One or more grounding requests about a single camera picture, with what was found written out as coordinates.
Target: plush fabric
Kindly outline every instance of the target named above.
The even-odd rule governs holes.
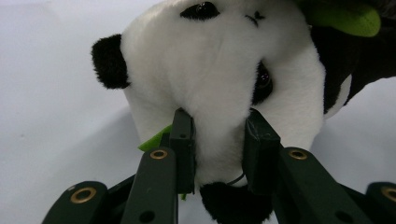
[[[365,1],[371,24],[356,27],[367,15],[296,2],[315,3],[308,23],[291,0],[165,1],[92,48],[98,80],[124,90],[141,141],[154,136],[146,147],[158,145],[178,108],[193,117],[196,186],[218,223],[261,223],[272,210],[245,178],[235,181],[251,107],[284,147],[309,149],[324,120],[365,85],[396,76],[394,4]],[[327,23],[317,9],[345,12],[346,23]]]
[[[216,17],[180,16],[196,4],[160,3],[122,34],[132,83],[124,91],[142,141],[170,124],[183,107],[196,125],[197,184],[236,179],[242,174],[244,121],[262,62],[274,87],[254,107],[284,146],[309,149],[323,121],[324,69],[297,6],[285,0],[216,1]],[[264,17],[258,25],[249,18],[256,12]]]

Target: panda eye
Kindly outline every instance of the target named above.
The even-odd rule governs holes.
[[[219,15],[218,9],[211,2],[203,2],[192,7],[188,7],[186,10],[180,13],[180,17],[187,18],[189,20],[206,21],[215,18]]]
[[[254,92],[252,104],[257,105],[267,98],[273,90],[273,82],[270,73],[262,62],[257,66],[256,84],[254,85]]]

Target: black fur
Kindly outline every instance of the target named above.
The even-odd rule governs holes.
[[[348,101],[367,84],[396,76],[396,26],[364,41],[361,59],[352,76]]]
[[[395,0],[364,0],[375,7],[382,18],[396,20],[396,4]]]
[[[338,99],[341,84],[352,74],[361,55],[362,37],[347,35],[333,28],[313,27],[311,31],[319,59],[326,69],[324,113]]]
[[[98,80],[108,89],[124,89],[131,85],[120,43],[121,35],[113,35],[98,40],[92,46],[94,70]]]
[[[248,186],[214,183],[201,188],[206,210],[219,224],[260,224],[273,211],[270,196],[258,196]]]
[[[273,88],[274,84],[268,69],[262,62],[259,62],[259,65],[257,65],[256,83],[254,84],[254,92],[251,103],[253,105],[262,103],[271,94]]]
[[[211,2],[203,2],[198,5],[186,8],[180,13],[180,17],[189,20],[206,21],[219,15],[218,9]]]

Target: green leaf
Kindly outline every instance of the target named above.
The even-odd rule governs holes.
[[[381,27],[375,8],[358,0],[296,0],[307,22],[349,35],[374,36]]]
[[[161,143],[161,138],[163,137],[164,133],[170,133],[172,131],[172,125],[167,126],[166,128],[162,129],[160,132],[152,136],[148,141],[144,142],[138,148],[142,151],[148,151],[154,147],[159,147]]]
[[[180,199],[183,201],[187,200],[187,194],[180,194]]]

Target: black panda ear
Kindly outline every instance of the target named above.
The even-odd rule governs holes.
[[[124,89],[128,82],[126,62],[120,51],[121,35],[98,40],[92,46],[92,61],[97,78],[108,89]]]

